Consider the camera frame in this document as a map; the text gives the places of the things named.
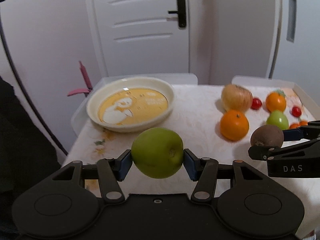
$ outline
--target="pink stick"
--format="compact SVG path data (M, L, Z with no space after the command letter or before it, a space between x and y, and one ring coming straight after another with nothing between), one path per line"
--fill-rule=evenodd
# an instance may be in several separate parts
M89 76L88 76L87 70L85 69L85 66L82 65L82 62L81 62L81 61L79 61L79 63L80 63L80 71L81 71L81 73L82 73L84 82L85 82L87 88L88 88L89 90L92 90L92 84L91 84L90 78L89 78Z
M90 93L90 90L87 89L87 88L78 88L78 89L75 89L75 90L72 90L70 91L68 94L67 94L67 97L70 97L70 96L73 96L73 95L77 95L77 94L89 94Z

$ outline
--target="orange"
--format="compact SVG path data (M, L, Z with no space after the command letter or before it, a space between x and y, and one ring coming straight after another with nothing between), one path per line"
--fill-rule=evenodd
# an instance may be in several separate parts
M289 129L296 129L300 127L300 124L298 124L297 122L293 123L292 125L290 125Z
M229 110L220 120L221 134L231 141L241 140L248 131L248 119L240 111Z
M275 110L283 112L287 107L287 102L280 93L272 92L266 98L266 107L271 113Z
M308 125L308 121L306 121L306 120L302 120L302 121L300 121L300 126L303 126L303 125Z

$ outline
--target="yellow plate center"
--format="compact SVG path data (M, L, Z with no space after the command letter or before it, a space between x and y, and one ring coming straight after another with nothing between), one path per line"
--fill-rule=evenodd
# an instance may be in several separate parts
M137 124L157 117L167 108L167 99L156 90L124 89L103 101L98 117L109 124Z

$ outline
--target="green apple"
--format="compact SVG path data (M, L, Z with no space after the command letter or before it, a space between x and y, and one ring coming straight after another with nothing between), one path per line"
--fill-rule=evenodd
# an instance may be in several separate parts
M289 129L289 122L287 117L279 110L275 110L269 115L266 124L276 125L281 130Z
M183 162L183 142L169 129L155 127L142 132L132 143L134 164L145 175L163 179L175 174Z

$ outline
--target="white door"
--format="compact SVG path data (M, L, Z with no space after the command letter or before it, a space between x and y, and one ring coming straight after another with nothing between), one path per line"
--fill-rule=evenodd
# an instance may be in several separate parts
M94 0L94 8L109 76L189 71L188 23L179 28L168 14L177 0Z
M272 78L296 82L320 105L320 0L283 0L282 4Z

